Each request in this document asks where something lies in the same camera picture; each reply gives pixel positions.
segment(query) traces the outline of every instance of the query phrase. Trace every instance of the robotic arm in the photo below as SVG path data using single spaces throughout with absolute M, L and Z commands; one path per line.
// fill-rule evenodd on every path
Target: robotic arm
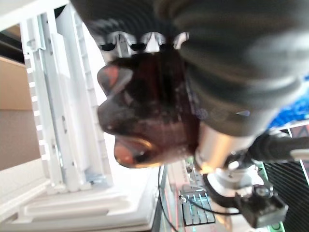
M 309 2 L 72 3 L 109 61 L 98 73 L 108 96 L 98 116 L 116 136 L 117 161 L 141 168 L 194 155 L 219 205 L 256 228 L 283 220 L 287 205 L 253 160 L 308 157 L 307 139 L 258 136 L 302 91 Z

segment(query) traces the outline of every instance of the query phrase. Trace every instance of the white panel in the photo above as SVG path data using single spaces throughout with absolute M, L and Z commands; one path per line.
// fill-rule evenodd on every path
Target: white panel
M 69 0 L 2 0 L 0 2 L 0 31 L 67 3 Z
M 0 172 L 0 221 L 16 213 L 18 206 L 42 193 L 49 181 L 41 159 Z

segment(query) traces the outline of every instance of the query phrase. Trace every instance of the brown glass bottle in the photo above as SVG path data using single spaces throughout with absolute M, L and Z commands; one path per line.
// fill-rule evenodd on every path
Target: brown glass bottle
M 99 71 L 98 81 L 107 95 L 99 122 L 115 135 L 121 165 L 159 166 L 194 153 L 199 121 L 176 50 L 119 58 Z

